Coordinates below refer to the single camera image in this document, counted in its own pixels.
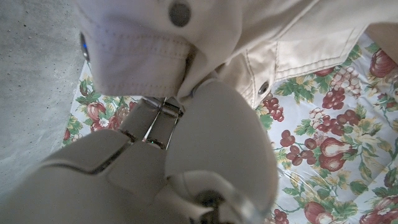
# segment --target green leaf pattern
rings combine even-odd
[[[256,109],[274,145],[280,170],[273,222],[274,211],[278,209],[286,213],[289,223],[310,223],[307,216],[311,214],[305,212],[311,202],[319,204],[325,211],[322,215],[334,224],[368,224],[365,218],[369,217],[387,223],[384,216],[374,214],[391,217],[394,209],[398,211],[398,104],[395,89],[390,88],[398,84],[382,85],[383,79],[370,74],[370,60],[378,50],[373,41],[363,36],[347,60],[328,75],[311,73],[274,84],[271,96],[284,108],[283,121],[273,118],[265,102]],[[334,77],[347,67],[359,72],[363,86],[361,96],[356,99],[346,91],[342,108],[323,107],[325,95],[333,89]],[[100,95],[95,91],[87,67],[77,88],[64,144],[91,131],[109,128],[109,123],[127,115],[139,100],[136,96]],[[353,114],[342,116],[348,110]],[[341,131],[320,130],[321,124],[328,124],[327,116],[330,121],[334,119],[336,126],[341,125]],[[294,137],[290,138],[293,142],[282,141],[281,133],[285,129]],[[291,146],[300,151],[295,162],[287,158]],[[310,159],[301,155],[305,151],[311,151]]]

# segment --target fruit print fabric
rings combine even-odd
[[[95,92],[83,68],[64,144],[117,129],[138,96]],[[347,61],[276,83],[256,109],[279,163],[267,223],[393,223],[398,218],[398,66],[367,36]]]

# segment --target white fabric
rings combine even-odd
[[[342,63],[372,22],[397,22],[398,1],[178,0],[75,1],[95,85],[105,95],[177,96],[214,69],[254,108],[273,83]],[[259,95],[264,82],[268,91]]]

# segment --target grape pattern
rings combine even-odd
[[[303,160],[307,160],[308,165],[314,165],[317,159],[314,157],[313,149],[317,147],[317,143],[314,139],[306,139],[304,145],[309,150],[300,150],[299,147],[294,146],[295,137],[290,134],[289,130],[285,130],[281,134],[282,139],[280,145],[289,147],[290,152],[286,154],[286,159],[292,161],[293,166],[299,166]]]
[[[289,221],[287,219],[287,215],[285,212],[280,211],[279,209],[274,210],[275,214],[275,224],[289,224]]]
[[[272,119],[278,122],[282,122],[285,119],[284,108],[279,105],[279,100],[274,98],[272,93],[268,94],[262,103],[269,110]]]
[[[319,131],[324,133],[331,132],[335,135],[344,135],[344,124],[351,126],[358,125],[360,118],[356,115],[353,110],[346,110],[344,114],[339,114],[336,118],[330,118],[329,115],[325,115],[323,110],[315,108],[310,111],[311,122],[310,125]]]
[[[344,106],[345,93],[358,99],[361,96],[359,73],[353,67],[341,68],[330,82],[331,90],[323,98],[322,107],[340,110]]]

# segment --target stitching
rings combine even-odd
[[[254,80],[254,73],[253,73],[253,69],[250,65],[250,61],[249,61],[249,51],[246,49],[246,66],[248,67],[249,70],[249,74],[251,76],[251,82],[252,82],[252,86],[253,86],[253,91],[252,91],[252,98],[251,98],[251,104],[252,106],[254,105],[254,97],[256,95],[256,81]]]
[[[341,51],[341,54],[340,54],[339,56],[337,56],[337,57],[330,57],[330,58],[326,58],[326,59],[322,59],[322,60],[318,60],[318,61],[316,61],[316,62],[312,62],[312,63],[306,64],[306,65],[302,65],[302,66],[300,66],[300,67],[288,68],[288,69],[280,70],[280,71],[276,70],[276,72],[285,72],[285,71],[288,71],[288,70],[292,70],[292,69],[296,69],[296,68],[302,68],[302,67],[306,67],[306,66],[308,66],[308,65],[313,65],[313,64],[318,63],[318,62],[322,62],[322,61],[326,61],[326,60],[330,60],[330,59],[340,58],[340,57],[343,55],[344,49],[347,47],[348,42],[350,41],[350,38],[352,37],[354,30],[355,30],[355,29],[353,29],[353,30],[351,31],[351,33],[349,34],[349,37],[348,37],[348,39],[347,39],[347,41],[346,41],[346,43],[345,43],[345,45],[344,45],[344,47],[343,47],[343,51]]]
[[[102,31],[104,31],[105,33],[109,33],[109,30],[107,30],[107,29],[105,29],[105,28],[103,28],[103,27],[101,27],[99,24],[97,24],[94,20],[92,20],[90,17],[88,17],[88,15],[84,12],[84,10],[80,7],[80,5],[77,3],[77,1],[76,0],[73,0],[74,2],[75,2],[75,4],[76,4],[76,6],[77,6],[77,8],[78,8],[78,10],[79,10],[79,12],[81,13],[81,15],[90,23],[90,24],[93,24],[93,25],[95,25],[95,27],[97,27],[99,30],[102,30]],[[123,39],[123,38],[125,38],[125,39],[130,39],[130,38],[134,38],[134,39],[145,39],[145,38],[152,38],[152,39],[161,39],[161,40],[164,40],[164,41],[167,41],[167,42],[173,42],[173,43],[176,43],[176,44],[180,44],[180,45],[185,45],[185,46],[190,46],[190,44],[187,44],[187,43],[184,43],[184,42],[179,42],[179,41],[176,41],[176,40],[172,40],[172,39],[170,39],[170,38],[165,38],[165,37],[162,37],[162,36],[159,36],[159,35],[138,35],[138,36],[130,36],[130,34],[117,34],[117,33],[115,33],[115,32],[111,32],[111,34],[113,35],[113,36],[119,36],[119,38],[120,39]]]
[[[331,66],[331,67],[332,67],[332,66],[337,66],[337,65],[341,65],[341,62],[334,63],[334,64],[331,64],[331,65],[328,65],[328,66]],[[299,77],[299,76],[302,76],[302,75],[308,75],[309,73],[312,73],[312,72],[314,72],[314,71],[316,71],[316,70],[318,70],[318,68],[312,69],[312,70],[309,70],[309,71],[306,71],[306,72],[301,72],[301,73],[298,73],[298,74],[283,76],[282,78],[277,78],[277,79],[275,79],[275,82],[279,82],[279,81],[282,81],[282,80],[286,80],[286,79],[288,79],[288,78]]]

